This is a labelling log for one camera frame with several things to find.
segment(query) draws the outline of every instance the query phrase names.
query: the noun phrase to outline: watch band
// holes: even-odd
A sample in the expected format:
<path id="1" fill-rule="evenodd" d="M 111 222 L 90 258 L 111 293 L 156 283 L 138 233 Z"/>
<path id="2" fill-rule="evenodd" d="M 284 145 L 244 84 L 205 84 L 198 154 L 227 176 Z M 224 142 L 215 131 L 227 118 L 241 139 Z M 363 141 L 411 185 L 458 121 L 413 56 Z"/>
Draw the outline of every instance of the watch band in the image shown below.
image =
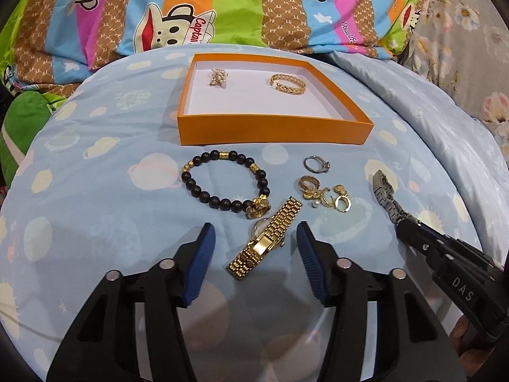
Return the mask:
<path id="1" fill-rule="evenodd" d="M 301 208 L 301 202 L 292 196 L 288 198 L 256 240 L 248 242 L 239 255 L 227 265 L 226 270 L 237 280 L 243 279 L 260 264 L 269 251 L 279 246 L 279 239 L 284 236 Z"/>

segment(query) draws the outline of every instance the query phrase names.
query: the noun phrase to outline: bed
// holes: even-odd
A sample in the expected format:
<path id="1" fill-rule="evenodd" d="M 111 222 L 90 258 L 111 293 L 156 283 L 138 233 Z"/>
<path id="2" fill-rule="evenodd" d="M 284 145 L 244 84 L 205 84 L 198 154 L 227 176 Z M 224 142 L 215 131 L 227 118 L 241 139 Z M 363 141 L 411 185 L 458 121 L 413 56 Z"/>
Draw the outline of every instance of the bed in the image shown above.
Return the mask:
<path id="1" fill-rule="evenodd" d="M 498 1 L 503 14 L 507 4 Z M 302 58 L 266 47 L 209 43 L 110 61 L 72 90 L 31 143 L 0 213 L 0 317 L 34 371 L 30 378 L 45 379 L 59 341 L 108 270 L 143 271 L 211 222 L 217 245 L 202 293 L 179 312 L 198 380 L 316 380 L 332 312 L 312 295 L 295 229 L 287 245 L 235 282 L 225 266 L 249 239 L 253 223 L 199 204 L 179 179 L 179 168 L 205 150 L 252 156 L 268 174 L 274 207 L 291 195 L 302 198 L 296 181 L 306 174 L 303 158 L 329 160 L 331 169 L 320 180 L 343 184 L 351 211 L 339 214 L 304 202 L 296 223 L 306 220 L 317 239 L 365 269 L 404 268 L 448 331 L 461 313 L 432 284 L 426 264 L 398 243 L 373 196 L 373 174 L 382 169 L 396 199 L 432 228 L 505 260 L 506 162 L 483 124 L 436 85 L 395 61 L 335 50 L 323 57 L 327 63 L 311 57 L 309 62 L 374 122 L 364 145 L 180 146 L 175 117 L 183 78 L 192 55 L 207 51 Z M 204 188 L 221 196 L 241 200 L 254 193 L 237 166 L 211 166 L 198 176 Z M 368 315 L 363 378 L 373 373 L 374 306 Z M 142 317 L 137 320 L 142 334 Z"/>

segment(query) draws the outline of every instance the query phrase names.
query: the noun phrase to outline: colorful blanket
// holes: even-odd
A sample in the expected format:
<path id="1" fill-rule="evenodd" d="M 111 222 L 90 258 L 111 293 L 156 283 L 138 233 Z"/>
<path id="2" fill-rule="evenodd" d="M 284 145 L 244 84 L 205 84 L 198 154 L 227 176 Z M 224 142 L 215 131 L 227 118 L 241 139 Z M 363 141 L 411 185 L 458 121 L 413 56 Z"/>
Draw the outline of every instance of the colorful blanket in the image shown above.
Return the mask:
<path id="1" fill-rule="evenodd" d="M 0 67 L 12 91 L 67 97 L 119 56 L 171 45 L 229 43 L 387 59 L 403 50 L 423 1 L 23 0 L 0 36 Z"/>

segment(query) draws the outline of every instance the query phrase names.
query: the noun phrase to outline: floral fabric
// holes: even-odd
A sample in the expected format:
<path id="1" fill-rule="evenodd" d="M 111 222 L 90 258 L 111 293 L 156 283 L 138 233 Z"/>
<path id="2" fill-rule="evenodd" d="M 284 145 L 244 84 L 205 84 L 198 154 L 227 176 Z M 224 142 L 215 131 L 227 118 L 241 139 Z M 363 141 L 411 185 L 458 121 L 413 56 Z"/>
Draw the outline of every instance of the floral fabric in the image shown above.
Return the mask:
<path id="1" fill-rule="evenodd" d="M 490 0 L 426 0 L 404 65 L 484 123 L 509 165 L 509 30 Z"/>

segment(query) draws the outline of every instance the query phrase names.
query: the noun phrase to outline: black bead bracelet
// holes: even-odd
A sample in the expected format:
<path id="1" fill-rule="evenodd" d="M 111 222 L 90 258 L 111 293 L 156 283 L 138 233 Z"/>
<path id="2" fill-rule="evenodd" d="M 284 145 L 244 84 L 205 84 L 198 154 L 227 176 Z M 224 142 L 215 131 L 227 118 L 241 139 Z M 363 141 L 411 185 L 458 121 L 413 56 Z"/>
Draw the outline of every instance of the black bead bracelet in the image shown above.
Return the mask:
<path id="1" fill-rule="evenodd" d="M 240 202 L 235 200 L 231 202 L 228 198 L 223 198 L 213 195 L 202 189 L 196 184 L 196 181 L 192 178 L 189 172 L 191 168 L 195 166 L 201 166 L 203 163 L 210 161 L 217 161 L 219 159 L 235 161 L 239 165 L 244 165 L 246 168 L 254 174 L 258 183 L 256 184 L 259 188 L 259 196 L 253 201 L 245 200 Z M 270 195 L 270 189 L 267 187 L 269 184 L 266 178 L 267 174 L 263 169 L 260 169 L 255 164 L 253 158 L 246 158 L 244 154 L 238 154 L 237 151 L 220 152 L 216 149 L 210 153 L 204 152 L 201 156 L 195 156 L 191 161 L 184 165 L 182 168 L 182 181 L 186 184 L 186 188 L 191 191 L 191 195 L 198 198 L 203 204 L 209 204 L 210 208 L 221 209 L 222 211 L 232 210 L 233 212 L 244 211 L 249 218 L 258 218 L 270 210 L 270 205 L 267 197 Z"/>

